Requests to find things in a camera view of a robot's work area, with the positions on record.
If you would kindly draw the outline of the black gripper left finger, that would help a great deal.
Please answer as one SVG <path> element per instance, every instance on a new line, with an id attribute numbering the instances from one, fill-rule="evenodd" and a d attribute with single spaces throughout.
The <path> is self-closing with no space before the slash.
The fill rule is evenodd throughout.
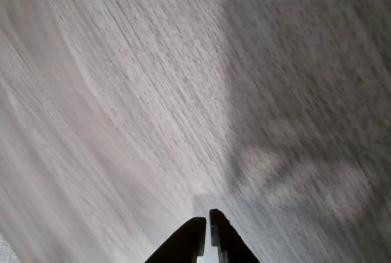
<path id="1" fill-rule="evenodd" d="M 206 218 L 193 217 L 180 226 L 145 263 L 197 262 L 205 251 Z"/>

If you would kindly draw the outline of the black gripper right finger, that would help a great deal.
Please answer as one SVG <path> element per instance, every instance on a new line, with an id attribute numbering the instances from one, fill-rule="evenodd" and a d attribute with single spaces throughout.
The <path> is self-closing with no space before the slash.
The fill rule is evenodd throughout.
<path id="1" fill-rule="evenodd" d="M 217 248 L 218 262 L 260 262 L 223 212 L 211 209 L 209 217 L 211 246 Z"/>

